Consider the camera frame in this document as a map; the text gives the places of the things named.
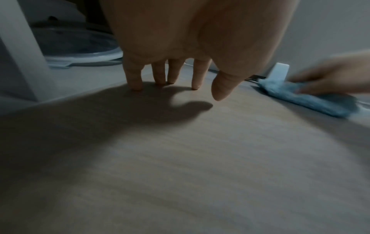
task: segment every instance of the hand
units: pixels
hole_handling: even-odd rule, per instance
[[[298,91],[304,94],[370,93],[370,51],[333,57],[287,81],[311,81]]]
[[[297,0],[101,0],[124,54],[128,85],[141,90],[151,64],[157,84],[175,83],[185,59],[194,58],[198,89],[213,60],[220,72],[212,95],[222,100],[270,60]]]

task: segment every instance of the wooden surface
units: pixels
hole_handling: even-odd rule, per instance
[[[0,233],[370,232],[369,116],[218,103],[190,69],[1,117]]]

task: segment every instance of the human hand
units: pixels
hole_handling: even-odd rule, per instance
[[[287,81],[311,81],[302,94],[370,93],[370,51],[335,56]]]
[[[227,97],[270,60],[297,0],[101,0],[124,54],[128,85],[141,90],[141,70],[151,64],[157,84],[175,83],[185,59],[194,58],[198,89],[213,60],[216,100]]]

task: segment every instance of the blue cloth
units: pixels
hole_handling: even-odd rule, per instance
[[[309,109],[337,117],[346,118],[358,111],[356,98],[345,94],[326,94],[312,96],[308,94],[295,94],[304,83],[284,82],[280,79],[259,79],[258,85],[268,95],[294,103]]]

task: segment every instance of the white plastic object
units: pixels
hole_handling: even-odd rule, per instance
[[[123,56],[113,35],[67,27],[33,28],[33,34],[49,66],[103,62]]]

